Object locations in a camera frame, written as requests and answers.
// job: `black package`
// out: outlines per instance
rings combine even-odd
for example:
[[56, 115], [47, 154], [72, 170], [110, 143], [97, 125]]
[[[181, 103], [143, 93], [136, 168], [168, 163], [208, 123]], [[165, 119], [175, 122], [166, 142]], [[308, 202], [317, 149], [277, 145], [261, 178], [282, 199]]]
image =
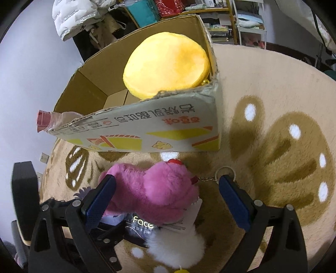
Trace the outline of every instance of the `black package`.
[[156, 229], [159, 229], [159, 227], [141, 219], [136, 213], [130, 213], [126, 216], [124, 239], [130, 243], [148, 248], [146, 239]]

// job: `white pom pom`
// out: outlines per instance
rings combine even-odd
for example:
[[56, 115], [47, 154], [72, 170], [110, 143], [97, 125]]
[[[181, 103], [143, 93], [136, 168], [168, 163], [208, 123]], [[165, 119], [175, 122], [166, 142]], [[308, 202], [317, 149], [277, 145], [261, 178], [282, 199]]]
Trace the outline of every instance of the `white pom pom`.
[[186, 233], [177, 233], [164, 228], [156, 230], [147, 240], [147, 252], [154, 259], [172, 268], [190, 268], [204, 255], [205, 242], [196, 233], [195, 226]]

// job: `yellow cushion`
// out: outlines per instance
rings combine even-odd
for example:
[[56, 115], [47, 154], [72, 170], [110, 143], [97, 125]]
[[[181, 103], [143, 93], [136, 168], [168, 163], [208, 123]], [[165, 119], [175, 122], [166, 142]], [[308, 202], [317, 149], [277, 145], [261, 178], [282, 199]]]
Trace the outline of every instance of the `yellow cushion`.
[[144, 100], [159, 91], [200, 85], [209, 74], [209, 59], [194, 40], [161, 32], [145, 39], [131, 54], [123, 80], [132, 95]]

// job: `red nose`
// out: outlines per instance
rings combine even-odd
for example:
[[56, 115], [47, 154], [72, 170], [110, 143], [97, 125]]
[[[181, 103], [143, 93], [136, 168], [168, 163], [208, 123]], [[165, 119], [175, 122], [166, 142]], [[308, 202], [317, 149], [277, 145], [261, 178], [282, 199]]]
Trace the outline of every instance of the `red nose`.
[[182, 161], [178, 159], [169, 159], [167, 163], [175, 163], [175, 164], [183, 165]]

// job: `pink plush toy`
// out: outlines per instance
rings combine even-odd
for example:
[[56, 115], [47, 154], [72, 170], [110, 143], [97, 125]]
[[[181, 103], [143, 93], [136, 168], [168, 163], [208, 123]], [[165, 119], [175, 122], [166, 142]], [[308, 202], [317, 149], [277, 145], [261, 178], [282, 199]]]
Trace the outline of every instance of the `pink plush toy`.
[[160, 226], [180, 220], [183, 212], [198, 199], [197, 177], [177, 159], [159, 162], [147, 170], [131, 164], [114, 164], [103, 172], [99, 182], [111, 174], [117, 187], [105, 215], [137, 213]]

